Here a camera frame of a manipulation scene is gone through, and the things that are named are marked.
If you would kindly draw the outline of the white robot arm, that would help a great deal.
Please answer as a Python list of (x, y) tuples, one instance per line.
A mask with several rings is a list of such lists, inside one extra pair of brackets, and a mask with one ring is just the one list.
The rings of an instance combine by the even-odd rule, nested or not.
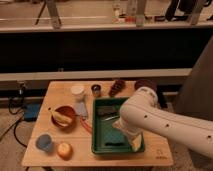
[(174, 114), (157, 108), (158, 97), (149, 87), (140, 87), (120, 107), (113, 127), (132, 144), (142, 130), (184, 144), (213, 159), (213, 121)]

